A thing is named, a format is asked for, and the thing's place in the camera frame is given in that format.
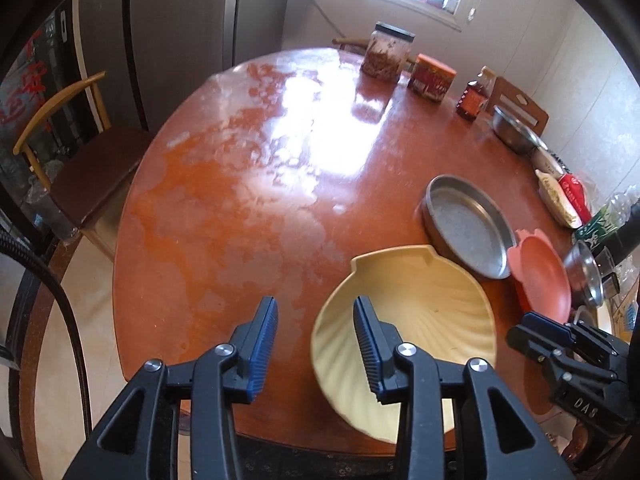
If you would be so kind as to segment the clear jar with snacks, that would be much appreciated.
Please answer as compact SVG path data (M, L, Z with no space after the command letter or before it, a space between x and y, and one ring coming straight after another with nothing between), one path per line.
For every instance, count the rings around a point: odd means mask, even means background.
M404 69L416 35L400 27L377 22L371 32L360 72L396 84Z

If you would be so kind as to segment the round metal pan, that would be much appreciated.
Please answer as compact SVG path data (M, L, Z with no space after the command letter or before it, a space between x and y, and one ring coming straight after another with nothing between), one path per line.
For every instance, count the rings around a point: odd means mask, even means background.
M481 280L511 275L506 252L516 244L506 217L471 182L452 174L434 177L421 202L425 231L444 257Z

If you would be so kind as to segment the white dish with food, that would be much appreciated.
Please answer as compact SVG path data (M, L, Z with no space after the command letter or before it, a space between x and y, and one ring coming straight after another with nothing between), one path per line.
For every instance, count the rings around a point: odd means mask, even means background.
M538 180L538 193L544 206L563 228L577 230L582 226L582 219L566 197L562 186L551 174L535 170Z

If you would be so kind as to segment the grey refrigerator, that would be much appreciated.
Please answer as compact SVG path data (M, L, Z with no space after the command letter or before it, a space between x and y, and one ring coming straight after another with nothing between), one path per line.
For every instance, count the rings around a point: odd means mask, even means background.
M209 76L282 44L288 0L73 0L111 121L157 132Z

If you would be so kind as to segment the wooden chair behind table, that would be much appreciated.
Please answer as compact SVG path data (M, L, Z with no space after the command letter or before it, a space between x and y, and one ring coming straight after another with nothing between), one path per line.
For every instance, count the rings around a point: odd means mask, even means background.
M511 84L503 76L498 76L495 79L494 88L485 110L492 116L496 106L501 107L528 128L531 128L538 136L542 136L544 128L548 124L548 113L524 91Z

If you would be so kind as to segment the yellow shell-shaped plate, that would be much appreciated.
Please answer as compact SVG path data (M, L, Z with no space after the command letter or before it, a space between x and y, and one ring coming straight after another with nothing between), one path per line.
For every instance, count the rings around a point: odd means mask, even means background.
M350 273L324 303L311 334L311 363L334 411L367 436L397 439L397 404L378 403L369 388L352 322L352 304L367 296L378 318L433 358L464 364L497 359L490 302L480 283L430 245L401 246L352 259Z

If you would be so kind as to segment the green drink bottle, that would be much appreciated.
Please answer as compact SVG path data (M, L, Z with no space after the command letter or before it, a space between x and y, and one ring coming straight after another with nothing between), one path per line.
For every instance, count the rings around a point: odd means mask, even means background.
M586 224L574 232L572 242L583 242L589 249L596 249L626 223L635 201L635 192L615 193Z

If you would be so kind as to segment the red lidded jar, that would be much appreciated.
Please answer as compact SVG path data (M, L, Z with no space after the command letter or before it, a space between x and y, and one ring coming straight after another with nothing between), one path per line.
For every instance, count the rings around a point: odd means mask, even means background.
M436 58L420 53L413 64L408 89L423 99L440 103L446 96L457 71Z

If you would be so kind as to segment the yellow-framed brown chair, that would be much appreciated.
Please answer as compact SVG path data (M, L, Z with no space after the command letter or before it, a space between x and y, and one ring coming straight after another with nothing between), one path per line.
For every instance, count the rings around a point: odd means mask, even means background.
M114 126L111 123L99 88L99 82L105 76L106 73L102 70L70 84L44 102L17 138L13 154L26 156L35 176L47 190L55 206L103 255L113 259L115 247L99 236L96 222L110 209L114 198L131 182L153 136L140 128ZM96 101L103 131L89 142L81 144L78 152L64 162L58 175L51 179L29 146L28 139L65 104L87 89L92 92Z

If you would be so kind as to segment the small steel bowl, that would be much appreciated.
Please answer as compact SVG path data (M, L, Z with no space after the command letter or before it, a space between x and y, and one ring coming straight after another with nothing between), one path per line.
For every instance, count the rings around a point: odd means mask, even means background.
M572 307L597 309L604 301L602 278L589 247L578 240L564 257L563 266L570 283Z

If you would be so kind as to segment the red snack packet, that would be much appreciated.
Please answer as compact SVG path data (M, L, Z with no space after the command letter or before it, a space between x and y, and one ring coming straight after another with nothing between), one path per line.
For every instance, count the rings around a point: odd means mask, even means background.
M574 174L566 172L559 178L559 184L582 224L587 223L592 218L592 214L582 182Z

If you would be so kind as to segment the large steel bowl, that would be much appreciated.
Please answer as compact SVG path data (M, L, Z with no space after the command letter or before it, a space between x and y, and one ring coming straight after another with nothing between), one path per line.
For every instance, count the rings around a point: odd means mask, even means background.
M541 138L501 106L495 105L492 110L491 129L496 137L511 151L519 155L527 155L535 148L541 148Z

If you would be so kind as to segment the pink plastic plate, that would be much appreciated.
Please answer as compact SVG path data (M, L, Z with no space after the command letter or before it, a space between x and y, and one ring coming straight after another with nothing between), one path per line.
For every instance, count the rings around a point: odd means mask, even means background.
M566 323L572 306L570 282L549 237L540 229L516 230L515 236L518 242L506 252L506 261L521 310Z

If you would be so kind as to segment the brown sauce bottle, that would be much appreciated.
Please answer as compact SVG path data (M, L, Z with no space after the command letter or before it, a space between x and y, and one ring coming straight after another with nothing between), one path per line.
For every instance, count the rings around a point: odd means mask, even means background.
M495 79L495 72L488 66L483 66L475 78L466 84L456 104L457 114L467 122L474 122L494 90Z

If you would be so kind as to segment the black thermos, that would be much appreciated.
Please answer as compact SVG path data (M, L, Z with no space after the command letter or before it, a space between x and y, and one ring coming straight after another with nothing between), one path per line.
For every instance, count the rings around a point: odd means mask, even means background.
M594 258L602 278L611 274L616 266L629 257L640 242L640 205L630 208L628 220L616 231L608 234L594 250Z

